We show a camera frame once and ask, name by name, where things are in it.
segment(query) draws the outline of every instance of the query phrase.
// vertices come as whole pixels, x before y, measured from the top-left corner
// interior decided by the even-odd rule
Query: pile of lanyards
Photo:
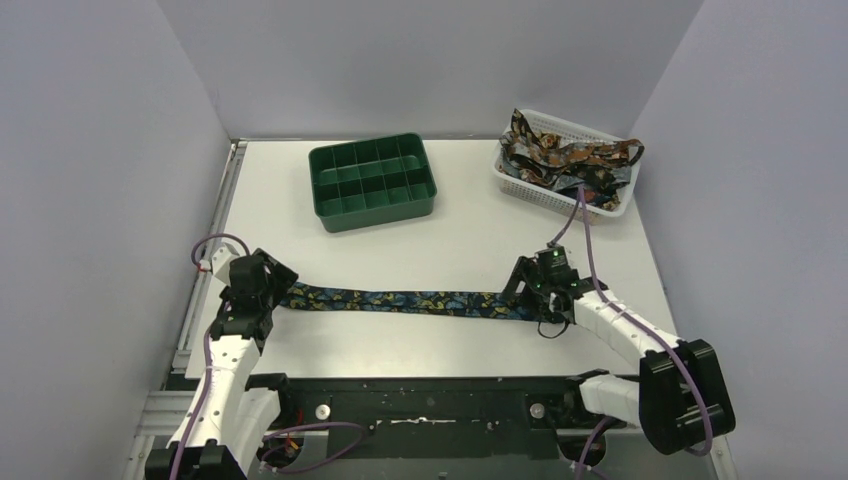
[[[636,139],[588,143],[536,133],[519,110],[510,125],[500,139],[501,172],[571,198],[577,198],[582,184],[586,203],[604,210],[615,210],[621,203],[618,189],[630,183],[632,167],[645,151]]]

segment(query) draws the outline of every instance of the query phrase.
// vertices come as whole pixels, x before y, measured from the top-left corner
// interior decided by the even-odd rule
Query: white plastic basket
[[[567,122],[550,115],[545,115],[544,113],[539,113],[533,110],[521,110],[521,113],[524,114],[524,117],[530,123],[530,127],[535,133],[556,133],[562,135],[563,138],[573,140],[575,142],[621,141],[620,138],[613,137],[612,135],[607,135],[606,133],[592,130],[591,128],[587,128],[582,125],[577,125],[576,123]],[[509,130],[510,126],[508,125],[506,130],[504,130],[504,133]],[[527,183],[521,179],[511,177],[498,171],[498,162],[501,158],[500,144],[498,144],[495,148],[493,157],[492,169],[494,170],[495,175],[501,179],[500,189],[502,192],[564,215],[571,214],[571,210],[574,208],[574,204],[576,203],[574,199],[554,193],[545,188]],[[641,164],[642,162],[639,161],[636,162],[636,165],[633,165],[630,183],[618,190],[618,198],[621,200],[618,208],[612,211],[607,211],[592,205],[586,206],[589,211],[590,224],[594,225],[602,217],[614,218],[619,217],[624,213],[624,209],[627,208],[627,204],[630,203],[630,199],[633,198],[633,186],[636,185],[636,177],[639,175],[639,167]],[[575,218],[582,220],[582,216],[582,211],[578,210]]]

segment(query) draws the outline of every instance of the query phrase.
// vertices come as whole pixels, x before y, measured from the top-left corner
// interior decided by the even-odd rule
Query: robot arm
[[[713,348],[703,340],[686,342],[662,331],[628,310],[606,285],[598,283],[606,300],[591,278],[579,278],[561,246],[549,245],[533,258],[519,258],[503,296],[518,297],[523,306],[550,323],[564,322],[591,331],[638,370],[638,381],[605,371],[582,375],[580,401],[586,411],[641,427],[654,448],[664,454],[704,441],[703,419],[692,392],[666,349],[645,332],[651,330],[683,361],[704,399],[714,435],[732,431],[736,419]],[[630,319],[624,317],[625,311]]]
[[[279,384],[284,377],[271,388],[250,388],[250,379],[273,326],[271,313],[297,274],[262,250],[239,257],[226,244],[213,254],[211,266],[227,287],[203,340],[207,372],[168,448],[151,452],[147,480],[169,479],[175,463],[177,478],[246,480],[263,435],[287,403]],[[191,472],[197,477],[189,477]]]

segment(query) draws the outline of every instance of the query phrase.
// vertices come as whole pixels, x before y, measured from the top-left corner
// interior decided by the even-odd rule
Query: fabric strap
[[[495,292],[368,292],[297,282],[280,305],[295,310],[362,310],[535,322],[536,315]]]

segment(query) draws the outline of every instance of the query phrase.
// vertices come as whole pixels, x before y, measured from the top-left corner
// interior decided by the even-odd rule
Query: white wall
[[[228,140],[153,0],[0,3],[0,476],[118,478]]]
[[[160,0],[227,132],[626,134],[702,0]]]
[[[743,479],[848,475],[848,3],[706,0],[636,122],[686,336],[718,350]]]

